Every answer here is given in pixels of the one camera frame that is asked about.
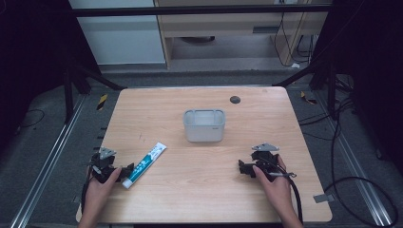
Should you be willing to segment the aluminium floor rail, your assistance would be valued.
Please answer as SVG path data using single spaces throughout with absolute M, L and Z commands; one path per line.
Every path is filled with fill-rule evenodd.
M 79 95 L 76 104 L 73 107 L 73 112 L 69 120 L 63 125 L 54 145 L 52 146 L 48 157 L 43 164 L 35 182 L 31 186 L 28 195 L 26 196 L 22 206 L 16 213 L 10 223 L 10 228 L 26 228 L 29 219 L 35 209 L 39 199 L 41 198 L 44 189 L 48 183 L 51 173 L 53 172 L 60 155 L 62 154 L 67 140 L 77 123 L 77 120 L 83 110 L 83 105 L 86 101 L 86 95 Z
M 374 223 L 378 227 L 386 227 L 393 223 L 392 218 L 387 212 L 381 198 L 376 193 L 375 186 L 369 183 L 368 177 L 355 157 L 351 146 L 346 137 L 341 131 L 339 121 L 335 121 L 332 117 L 328 118 L 329 125 L 335 131 L 335 142 L 340 148 L 340 153 L 343 156 L 351 174 L 355 177 L 355 182 L 363 197 L 369 211 L 374 219 Z

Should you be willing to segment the white cabinet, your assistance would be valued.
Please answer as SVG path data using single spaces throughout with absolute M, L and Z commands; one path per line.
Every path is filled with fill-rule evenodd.
M 74 10 L 153 7 L 153 0 L 68 0 Z M 100 66 L 164 64 L 157 17 L 79 17 Z

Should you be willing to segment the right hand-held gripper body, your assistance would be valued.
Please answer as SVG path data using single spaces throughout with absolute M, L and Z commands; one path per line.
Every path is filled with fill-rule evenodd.
M 278 172 L 278 154 L 273 154 L 273 151 L 278 151 L 278 148 L 267 142 L 255 145 L 252 147 L 254 152 L 251 154 L 252 160 L 255 161 L 255 166 L 260 168 L 267 180 L 274 181 L 274 174 Z

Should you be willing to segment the person's right hand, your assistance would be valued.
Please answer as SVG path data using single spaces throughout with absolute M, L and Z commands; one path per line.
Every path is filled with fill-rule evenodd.
M 269 201 L 269 203 L 279 212 L 287 209 L 294 210 L 290 183 L 284 177 L 275 178 L 273 181 L 269 181 L 264 175 L 263 171 L 253 166 L 253 170 L 257 179 L 262 185 L 263 191 Z

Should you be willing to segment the person's left hand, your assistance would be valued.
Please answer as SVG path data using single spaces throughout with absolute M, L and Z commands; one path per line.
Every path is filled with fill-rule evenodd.
M 114 187 L 116 180 L 121 174 L 122 168 L 116 168 L 106 182 L 100 183 L 92 179 L 88 183 L 85 196 L 85 208 L 98 209 L 102 208 Z

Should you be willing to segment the black horizontal frame bar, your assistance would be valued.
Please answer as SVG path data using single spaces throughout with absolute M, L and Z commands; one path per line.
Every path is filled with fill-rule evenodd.
M 333 4 L 189 6 L 117 9 L 72 9 L 68 10 L 67 13 L 76 17 L 193 15 L 227 13 L 323 12 L 329 11 L 333 7 Z

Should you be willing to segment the grey tape piece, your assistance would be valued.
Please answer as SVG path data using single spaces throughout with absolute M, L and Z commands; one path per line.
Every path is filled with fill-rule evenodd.
M 334 197 L 333 194 L 321 194 L 321 195 L 315 195 L 314 196 L 314 201 L 316 203 L 322 203 L 322 202 L 332 202 L 334 201 L 336 198 Z

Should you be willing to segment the black curtain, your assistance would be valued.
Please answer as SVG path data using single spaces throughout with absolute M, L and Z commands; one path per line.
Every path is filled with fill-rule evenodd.
M 315 53 L 336 45 L 336 72 L 353 77 L 364 121 L 403 176 L 403 0 L 332 3 Z
M 29 3 L 69 10 L 69 0 L 0 0 L 0 150 L 7 147 L 37 95 L 63 83 L 51 45 L 29 18 Z

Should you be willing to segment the white and teal toothpaste tube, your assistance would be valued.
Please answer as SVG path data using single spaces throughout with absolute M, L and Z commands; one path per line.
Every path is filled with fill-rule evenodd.
M 122 186 L 126 189 L 129 189 L 138 180 L 138 178 L 161 156 L 165 149 L 166 146 L 163 143 L 157 142 L 135 166 L 129 177 L 123 181 Z

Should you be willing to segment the grey plastic storage box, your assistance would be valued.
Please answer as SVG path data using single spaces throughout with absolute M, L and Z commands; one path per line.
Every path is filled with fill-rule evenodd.
M 182 122 L 189 142 L 215 143 L 223 139 L 226 117 L 221 109 L 186 110 Z

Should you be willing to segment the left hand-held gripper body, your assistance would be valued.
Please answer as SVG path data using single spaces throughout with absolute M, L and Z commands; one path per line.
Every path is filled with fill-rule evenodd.
M 91 173 L 98 182 L 105 183 L 115 170 L 113 166 L 115 155 L 115 150 L 101 147 L 99 151 L 91 157 Z

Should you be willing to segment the black metal stand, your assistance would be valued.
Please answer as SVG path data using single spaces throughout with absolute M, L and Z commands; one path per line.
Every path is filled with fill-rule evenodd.
M 301 79 L 302 77 L 312 74 L 313 78 L 309 83 L 309 87 L 313 90 L 322 88 L 327 85 L 327 110 L 331 117 L 336 119 L 336 66 L 331 58 L 321 58 L 311 62 L 306 68 L 300 70 L 291 77 L 275 83 L 274 86 L 287 87 L 291 83 Z
M 96 73 L 79 64 L 69 64 L 65 66 L 64 72 L 64 91 L 65 91 L 65 106 L 66 106 L 66 118 L 65 123 L 69 123 L 74 114 L 72 87 L 75 86 L 80 94 L 88 94 L 91 91 L 86 77 L 89 77 L 102 85 L 109 87 L 113 90 L 123 90 L 124 86 L 117 85 L 105 77 L 101 73 Z

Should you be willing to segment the light wooden desk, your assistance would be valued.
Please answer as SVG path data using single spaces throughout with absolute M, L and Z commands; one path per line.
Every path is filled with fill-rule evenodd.
M 304 5 L 328 4 L 332 0 L 153 0 L 157 7 Z M 319 35 L 328 13 L 277 12 L 160 15 L 164 39 L 228 35 L 269 34 L 279 60 L 284 65 L 295 61 L 297 43 L 303 36 Z

